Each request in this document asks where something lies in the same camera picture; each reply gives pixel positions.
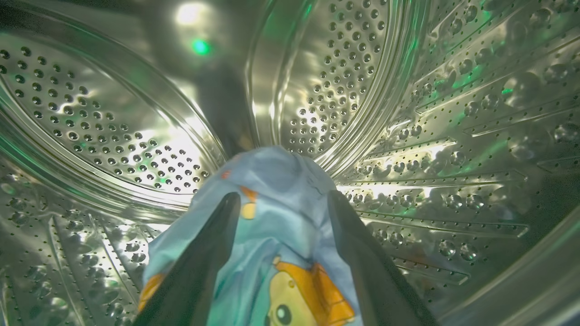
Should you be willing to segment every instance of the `cartoon character print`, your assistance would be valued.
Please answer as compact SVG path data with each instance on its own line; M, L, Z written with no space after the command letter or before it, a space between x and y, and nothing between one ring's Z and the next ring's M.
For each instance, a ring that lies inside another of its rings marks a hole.
M265 326L342 326L354 321L352 307L319 263L306 270L277 256L273 264L278 272L270 280Z

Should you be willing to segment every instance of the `fabric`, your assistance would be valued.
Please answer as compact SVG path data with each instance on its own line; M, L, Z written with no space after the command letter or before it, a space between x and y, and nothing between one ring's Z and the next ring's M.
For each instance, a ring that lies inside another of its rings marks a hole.
M188 212L149 246L151 297L213 210L241 197L231 257L218 272L208 325L362 325L350 268L330 224L331 178L311 159L279 147L236 156L210 177Z

